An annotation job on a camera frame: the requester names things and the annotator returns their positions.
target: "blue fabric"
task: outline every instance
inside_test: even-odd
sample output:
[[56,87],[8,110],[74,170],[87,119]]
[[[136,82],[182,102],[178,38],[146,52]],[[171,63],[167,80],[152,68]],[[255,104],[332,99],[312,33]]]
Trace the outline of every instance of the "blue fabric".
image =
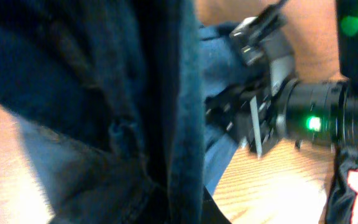
[[[46,44],[55,21],[100,90]],[[0,104],[21,124],[52,223],[200,222],[203,186],[214,192],[237,149],[205,125],[203,101],[254,76],[234,26],[200,26],[190,0],[0,1]]]

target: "blue cloth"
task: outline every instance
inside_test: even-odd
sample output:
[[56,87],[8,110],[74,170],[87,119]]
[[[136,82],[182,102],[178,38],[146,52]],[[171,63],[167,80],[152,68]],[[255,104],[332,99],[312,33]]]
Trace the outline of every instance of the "blue cloth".
[[[52,223],[200,222],[203,186],[213,194],[237,149],[205,125],[203,101],[253,73],[229,43],[235,24],[200,28],[193,12],[190,0],[0,1],[0,104]],[[59,22],[100,89],[50,42]]]

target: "black strap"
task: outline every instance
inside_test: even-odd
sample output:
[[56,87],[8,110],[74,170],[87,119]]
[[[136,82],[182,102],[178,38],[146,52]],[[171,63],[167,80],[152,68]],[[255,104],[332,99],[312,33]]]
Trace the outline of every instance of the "black strap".
[[201,224],[231,224],[231,222],[220,211],[205,187]]

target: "dark blue fabric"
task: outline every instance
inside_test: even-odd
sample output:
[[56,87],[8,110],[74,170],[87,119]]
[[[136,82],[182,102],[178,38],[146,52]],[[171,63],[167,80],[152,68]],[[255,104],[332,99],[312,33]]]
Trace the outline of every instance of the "dark blue fabric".
[[[99,90],[48,42],[55,21]],[[52,223],[200,221],[203,186],[214,192],[237,149],[205,125],[203,101],[255,76],[229,42],[235,24],[200,27],[190,0],[0,1],[0,104],[21,124]]]

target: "wooden floor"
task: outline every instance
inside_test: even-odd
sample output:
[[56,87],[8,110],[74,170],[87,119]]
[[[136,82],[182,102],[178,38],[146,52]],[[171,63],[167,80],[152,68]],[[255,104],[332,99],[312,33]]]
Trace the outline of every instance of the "wooden floor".
[[[205,24],[256,15],[266,0],[197,0]],[[339,78],[334,1],[290,0],[285,33],[300,75]],[[261,160],[243,149],[227,168],[214,198],[233,223],[318,223],[333,174],[329,149],[281,142]],[[0,223],[46,223],[42,188],[24,157],[13,118],[0,108]]]

